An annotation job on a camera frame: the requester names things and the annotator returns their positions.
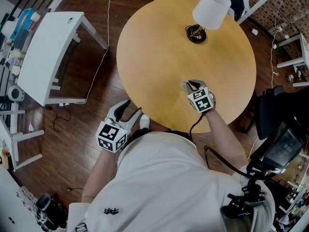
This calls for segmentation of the white desk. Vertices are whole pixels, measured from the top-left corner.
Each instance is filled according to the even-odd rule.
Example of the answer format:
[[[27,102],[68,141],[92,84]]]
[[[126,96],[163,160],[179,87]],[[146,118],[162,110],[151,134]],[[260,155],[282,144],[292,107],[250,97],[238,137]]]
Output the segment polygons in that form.
[[[80,42],[77,28],[83,26],[105,50],[108,44],[86,19],[83,12],[48,12],[30,41],[17,84],[41,106],[47,104],[84,104],[84,98],[50,97],[56,73],[72,40]]]

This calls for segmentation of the white frame stand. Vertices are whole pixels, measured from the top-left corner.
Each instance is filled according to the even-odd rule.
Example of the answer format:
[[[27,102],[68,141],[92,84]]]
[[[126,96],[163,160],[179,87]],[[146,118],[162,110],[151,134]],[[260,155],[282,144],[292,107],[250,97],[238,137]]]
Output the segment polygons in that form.
[[[42,158],[42,154],[37,154],[29,159],[20,162],[18,153],[18,143],[44,135],[44,130],[33,131],[24,134],[17,132],[18,115],[24,114],[25,110],[19,110],[18,103],[13,103],[11,110],[0,111],[0,141],[4,141],[12,159],[13,171],[20,169],[34,161]]]

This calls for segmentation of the person's right forearm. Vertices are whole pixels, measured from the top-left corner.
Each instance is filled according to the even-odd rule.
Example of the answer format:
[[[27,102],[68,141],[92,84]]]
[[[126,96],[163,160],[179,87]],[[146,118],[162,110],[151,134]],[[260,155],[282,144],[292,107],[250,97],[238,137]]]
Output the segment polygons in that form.
[[[217,152],[237,169],[248,164],[245,150],[215,109],[206,112]]]

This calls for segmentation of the blue box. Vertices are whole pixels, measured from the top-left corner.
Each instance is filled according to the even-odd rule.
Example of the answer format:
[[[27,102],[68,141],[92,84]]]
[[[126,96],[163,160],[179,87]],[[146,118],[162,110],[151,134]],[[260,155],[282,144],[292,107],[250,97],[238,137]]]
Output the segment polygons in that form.
[[[29,30],[29,28],[32,24],[31,17],[34,13],[35,13],[35,11],[32,8],[28,8],[28,9],[23,10],[21,15],[18,18],[14,32],[18,32],[20,29]]]

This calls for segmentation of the round grey device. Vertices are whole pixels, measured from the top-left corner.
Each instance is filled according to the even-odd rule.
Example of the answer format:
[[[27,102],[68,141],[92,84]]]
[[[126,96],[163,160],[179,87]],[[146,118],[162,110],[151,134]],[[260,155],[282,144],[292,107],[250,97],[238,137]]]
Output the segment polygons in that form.
[[[8,98],[13,102],[22,102],[25,99],[24,91],[17,84],[8,88]]]

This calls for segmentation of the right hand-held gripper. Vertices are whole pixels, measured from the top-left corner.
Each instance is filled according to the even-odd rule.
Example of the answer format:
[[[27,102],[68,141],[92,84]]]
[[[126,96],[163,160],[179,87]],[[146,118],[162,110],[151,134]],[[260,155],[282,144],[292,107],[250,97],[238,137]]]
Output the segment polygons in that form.
[[[198,112],[203,113],[215,108],[214,95],[201,80],[188,80],[185,82],[185,88],[188,92],[188,100],[191,106]]]

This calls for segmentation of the table lamp with white shade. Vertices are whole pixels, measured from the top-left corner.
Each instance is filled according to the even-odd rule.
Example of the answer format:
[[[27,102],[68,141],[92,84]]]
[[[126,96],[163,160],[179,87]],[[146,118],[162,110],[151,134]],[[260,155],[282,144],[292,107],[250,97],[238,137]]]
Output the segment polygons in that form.
[[[186,36],[200,44],[207,38],[206,30],[220,28],[231,6],[231,0],[199,0],[192,12],[194,25],[186,27]]]

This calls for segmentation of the black mounted monitor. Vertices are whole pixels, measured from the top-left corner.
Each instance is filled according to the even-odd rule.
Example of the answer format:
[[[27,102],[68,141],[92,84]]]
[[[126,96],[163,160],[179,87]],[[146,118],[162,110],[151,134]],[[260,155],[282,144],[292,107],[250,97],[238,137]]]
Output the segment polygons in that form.
[[[300,153],[305,139],[299,126],[282,122],[250,156],[248,171],[280,173]]]

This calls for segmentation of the person's white shirt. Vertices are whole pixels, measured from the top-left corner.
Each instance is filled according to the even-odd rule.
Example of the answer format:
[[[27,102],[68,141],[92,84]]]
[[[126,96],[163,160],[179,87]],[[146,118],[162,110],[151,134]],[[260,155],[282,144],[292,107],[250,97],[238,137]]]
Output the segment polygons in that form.
[[[221,208],[241,195],[248,179],[207,168],[195,145],[172,133],[151,132],[129,144],[116,176],[91,203],[69,206],[67,232],[269,232],[272,194],[243,218]]]

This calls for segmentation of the person's white shoe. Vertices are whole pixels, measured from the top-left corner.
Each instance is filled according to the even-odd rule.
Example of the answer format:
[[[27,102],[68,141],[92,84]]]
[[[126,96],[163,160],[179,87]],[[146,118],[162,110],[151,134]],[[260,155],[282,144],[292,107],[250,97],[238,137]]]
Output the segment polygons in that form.
[[[140,118],[140,129],[149,130],[149,128],[150,128],[150,118],[147,115],[143,114]]]

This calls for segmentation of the round wooden table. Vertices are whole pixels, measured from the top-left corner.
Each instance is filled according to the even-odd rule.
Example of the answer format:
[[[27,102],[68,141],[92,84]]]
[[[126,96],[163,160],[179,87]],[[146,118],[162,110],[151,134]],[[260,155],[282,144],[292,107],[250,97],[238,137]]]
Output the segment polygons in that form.
[[[210,131],[207,120],[190,105],[182,82],[201,80],[216,100],[225,123],[247,107],[256,82],[251,44],[238,23],[226,16],[218,30],[209,30],[201,44],[188,40],[198,0],[155,0],[125,24],[116,63],[130,99],[152,120],[169,129]]]

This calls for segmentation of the small white lampshade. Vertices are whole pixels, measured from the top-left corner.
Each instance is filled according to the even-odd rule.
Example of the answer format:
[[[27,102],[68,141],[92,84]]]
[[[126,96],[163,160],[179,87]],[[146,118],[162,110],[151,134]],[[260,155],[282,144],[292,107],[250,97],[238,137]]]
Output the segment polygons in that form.
[[[10,38],[16,28],[16,25],[17,25],[17,21],[6,21],[4,26],[1,29],[1,33],[6,38]]]

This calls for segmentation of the black office chair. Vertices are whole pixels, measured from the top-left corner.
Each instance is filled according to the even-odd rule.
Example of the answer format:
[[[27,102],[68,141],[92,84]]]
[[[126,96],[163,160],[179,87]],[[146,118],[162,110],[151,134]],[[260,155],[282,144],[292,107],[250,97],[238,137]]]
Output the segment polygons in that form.
[[[284,121],[299,127],[309,135],[309,87],[294,93],[286,93],[283,86],[269,88],[261,96],[253,94],[253,117],[242,133],[248,133],[253,124],[260,140],[270,136]]]

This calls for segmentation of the person's leg in black trousers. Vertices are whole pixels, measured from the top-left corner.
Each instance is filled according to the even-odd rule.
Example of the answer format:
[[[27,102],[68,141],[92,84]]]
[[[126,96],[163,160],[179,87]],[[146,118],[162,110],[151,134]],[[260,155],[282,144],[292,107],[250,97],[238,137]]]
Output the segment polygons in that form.
[[[149,128],[143,128],[143,129],[139,129],[136,130],[130,137],[130,140],[134,141],[136,139],[138,139],[139,137],[142,137],[146,134],[148,134],[150,132]]]

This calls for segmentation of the white side table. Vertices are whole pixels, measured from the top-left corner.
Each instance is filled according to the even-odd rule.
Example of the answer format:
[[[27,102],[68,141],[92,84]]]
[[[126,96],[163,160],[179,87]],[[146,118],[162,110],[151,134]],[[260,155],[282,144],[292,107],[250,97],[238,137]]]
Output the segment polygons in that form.
[[[306,67],[307,68],[307,81],[304,82],[296,82],[293,83],[293,87],[309,87],[309,43],[305,39],[304,35],[302,33],[299,33],[289,39],[285,39],[284,41],[281,41],[280,43],[276,44],[277,49],[285,47],[286,45],[289,45],[293,42],[298,42],[300,45],[300,53],[297,55],[292,55],[292,59],[277,64],[277,68],[284,68],[288,66],[292,66],[294,68],[295,74],[297,74],[297,71],[299,71],[300,67]]]

